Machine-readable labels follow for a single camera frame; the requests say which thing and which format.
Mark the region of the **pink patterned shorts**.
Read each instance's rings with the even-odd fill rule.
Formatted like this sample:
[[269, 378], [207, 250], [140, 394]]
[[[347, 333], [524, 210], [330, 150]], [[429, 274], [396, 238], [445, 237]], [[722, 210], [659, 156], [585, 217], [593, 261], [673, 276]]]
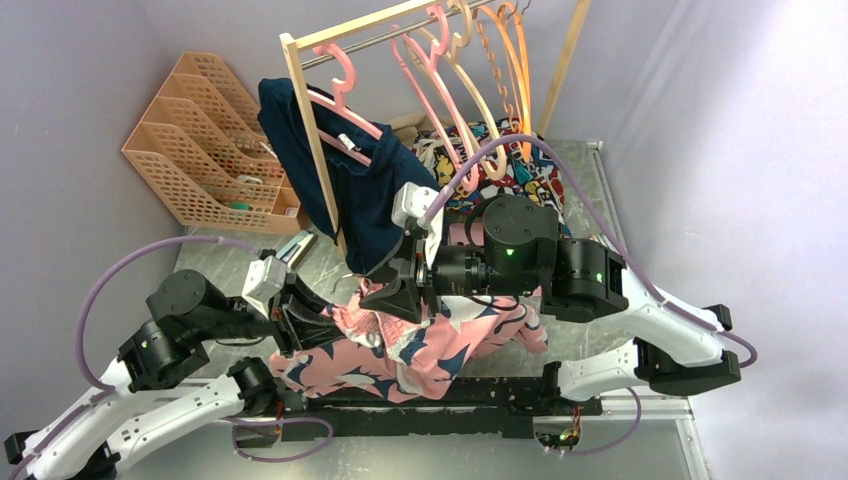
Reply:
[[308, 398], [358, 388], [392, 403], [438, 400], [473, 358], [511, 341], [532, 354], [547, 349], [548, 334], [535, 309], [511, 297], [446, 296], [433, 319], [415, 324], [362, 307], [365, 294], [376, 290], [361, 284], [347, 304], [327, 305], [321, 314], [341, 338], [272, 354], [272, 374]]

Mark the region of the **yellow hanger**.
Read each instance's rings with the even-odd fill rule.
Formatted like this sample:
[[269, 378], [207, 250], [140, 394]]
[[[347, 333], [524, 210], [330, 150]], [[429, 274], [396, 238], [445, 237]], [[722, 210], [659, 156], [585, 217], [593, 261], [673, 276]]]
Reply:
[[331, 295], [350, 294], [361, 285], [362, 276], [356, 273], [346, 273], [336, 278], [331, 287]]

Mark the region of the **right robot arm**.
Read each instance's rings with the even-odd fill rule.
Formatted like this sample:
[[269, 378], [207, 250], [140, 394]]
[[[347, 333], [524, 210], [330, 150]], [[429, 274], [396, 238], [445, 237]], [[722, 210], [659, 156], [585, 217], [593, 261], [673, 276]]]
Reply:
[[639, 280], [621, 248], [570, 238], [556, 213], [519, 196], [483, 201], [466, 219], [482, 241], [425, 252], [425, 236], [410, 230], [389, 255], [392, 279], [363, 299], [367, 309], [419, 322], [445, 296], [469, 299], [538, 294], [540, 309], [560, 321], [599, 321], [631, 335], [610, 352], [546, 366], [539, 391], [550, 413], [627, 387], [647, 386], [692, 396], [737, 383], [742, 365], [723, 346], [732, 329], [728, 308], [677, 306]]

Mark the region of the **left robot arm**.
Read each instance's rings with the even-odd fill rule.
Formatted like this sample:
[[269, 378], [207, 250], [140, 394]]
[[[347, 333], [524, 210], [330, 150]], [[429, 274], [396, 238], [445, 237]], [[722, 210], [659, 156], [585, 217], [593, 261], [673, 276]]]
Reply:
[[48, 426], [4, 441], [13, 478], [115, 479], [202, 426], [280, 408], [280, 382], [265, 360], [248, 356], [166, 401], [167, 391], [208, 363], [208, 341], [270, 337], [291, 353], [340, 337], [324, 300], [293, 273], [228, 297], [199, 272], [182, 270], [146, 304], [150, 319], [119, 347], [98, 386]]

